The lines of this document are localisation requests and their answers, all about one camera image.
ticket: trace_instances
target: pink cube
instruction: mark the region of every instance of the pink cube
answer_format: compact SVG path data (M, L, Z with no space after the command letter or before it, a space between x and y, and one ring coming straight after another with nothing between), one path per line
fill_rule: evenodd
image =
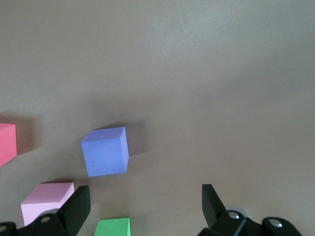
M73 193L73 183L41 183L21 204L24 225L43 212L61 208Z
M15 125L0 123L0 167L16 156Z

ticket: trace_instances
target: cube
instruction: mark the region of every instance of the cube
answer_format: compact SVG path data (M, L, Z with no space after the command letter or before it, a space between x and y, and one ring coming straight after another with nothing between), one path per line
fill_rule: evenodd
M131 236L129 218L100 220L94 236Z
M92 130L81 147L89 177L127 172L129 152L124 127Z
M73 193L73 183L41 183L21 204L24 225L43 212L61 208Z
M15 125L0 123L0 167L16 156Z

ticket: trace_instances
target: silver bolt head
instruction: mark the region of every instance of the silver bolt head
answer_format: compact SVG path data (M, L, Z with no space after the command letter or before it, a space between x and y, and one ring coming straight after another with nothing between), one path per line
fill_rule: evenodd
M46 223L48 221L50 221L50 216L45 216L45 217L41 218L41 220L40 220L41 223Z
M277 219L269 219L270 224L272 224L273 226L277 227L277 228L281 228L282 224L279 220Z
M229 215L232 219L239 219L239 218L240 218L239 214L237 214L237 213L234 212L234 211L229 211L229 212L228 212L228 215Z
M7 228L7 226L5 226L5 225L0 226L0 233L3 232L3 231L5 231L6 228Z

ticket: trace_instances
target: foam block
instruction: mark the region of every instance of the foam block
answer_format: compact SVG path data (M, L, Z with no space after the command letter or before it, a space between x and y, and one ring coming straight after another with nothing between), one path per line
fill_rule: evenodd
M16 156L15 125L0 123L0 167Z
M81 147L89 177L127 172L129 152L124 127L92 130Z
M131 236L129 218L100 220L94 236Z
M73 193L73 183L41 183L21 204L24 225L45 211L59 209Z

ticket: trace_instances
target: red cube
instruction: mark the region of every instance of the red cube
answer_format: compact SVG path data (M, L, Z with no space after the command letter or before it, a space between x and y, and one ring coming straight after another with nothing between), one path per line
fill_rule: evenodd
M16 156L15 125L0 123L0 167Z

